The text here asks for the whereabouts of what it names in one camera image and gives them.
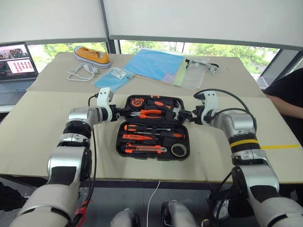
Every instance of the pliers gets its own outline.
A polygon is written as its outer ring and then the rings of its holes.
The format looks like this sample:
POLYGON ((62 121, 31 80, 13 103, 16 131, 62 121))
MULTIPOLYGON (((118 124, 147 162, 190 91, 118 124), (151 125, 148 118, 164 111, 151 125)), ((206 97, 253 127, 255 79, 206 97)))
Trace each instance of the pliers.
POLYGON ((141 110, 140 112, 131 112, 131 116, 138 116, 141 119, 145 118, 161 118, 161 110, 141 110), (160 114, 160 116, 148 116, 148 114, 160 114))

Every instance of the window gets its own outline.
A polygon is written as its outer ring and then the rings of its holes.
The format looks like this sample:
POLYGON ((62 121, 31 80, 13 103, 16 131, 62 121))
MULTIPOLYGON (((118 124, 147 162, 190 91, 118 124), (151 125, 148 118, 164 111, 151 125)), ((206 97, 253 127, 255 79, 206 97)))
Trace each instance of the window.
POLYGON ((193 44, 120 40, 121 53, 136 54, 141 49, 173 51, 186 55, 239 57, 248 72, 257 79, 279 49, 225 44, 193 44))
POLYGON ((73 52, 76 46, 85 46, 101 52, 107 51, 105 43, 42 44, 30 45, 28 49, 38 72, 41 72, 55 58, 58 52, 73 52))

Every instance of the yellow tape line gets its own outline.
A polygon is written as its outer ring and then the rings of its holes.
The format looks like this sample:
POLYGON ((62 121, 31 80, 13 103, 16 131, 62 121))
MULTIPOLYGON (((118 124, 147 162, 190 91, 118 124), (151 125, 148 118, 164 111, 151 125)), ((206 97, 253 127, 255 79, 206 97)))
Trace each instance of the yellow tape line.
POLYGON ((231 148, 244 143, 259 143, 257 140, 239 140, 231 144, 231 148))
POLYGON ((275 145, 275 146, 262 146, 262 149, 279 149, 279 148, 298 148, 300 145, 275 145))

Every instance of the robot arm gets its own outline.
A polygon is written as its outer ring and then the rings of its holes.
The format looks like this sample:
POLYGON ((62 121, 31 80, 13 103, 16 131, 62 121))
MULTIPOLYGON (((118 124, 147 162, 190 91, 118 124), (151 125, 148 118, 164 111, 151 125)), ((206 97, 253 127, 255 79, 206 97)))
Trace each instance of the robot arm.
POLYGON ((120 109, 109 105, 113 93, 102 88, 98 106, 74 108, 48 160, 48 182, 25 203, 11 227, 69 227, 77 206, 80 183, 91 174, 90 137, 93 126, 114 121, 120 109))
POLYGON ((247 113, 219 112, 214 91, 198 94, 202 106, 196 110, 199 122, 221 129, 232 151, 232 180, 247 198, 262 227, 300 227, 303 208, 279 195, 279 181, 258 143, 252 117, 247 113))

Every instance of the white roller blind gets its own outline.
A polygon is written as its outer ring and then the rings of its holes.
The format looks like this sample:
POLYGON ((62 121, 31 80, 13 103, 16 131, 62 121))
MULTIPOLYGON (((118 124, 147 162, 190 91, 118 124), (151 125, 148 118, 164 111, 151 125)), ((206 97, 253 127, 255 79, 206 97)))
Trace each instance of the white roller blind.
POLYGON ((0 43, 105 38, 98 0, 0 0, 0 43))
POLYGON ((303 46, 302 0, 105 0, 111 38, 184 37, 303 46))

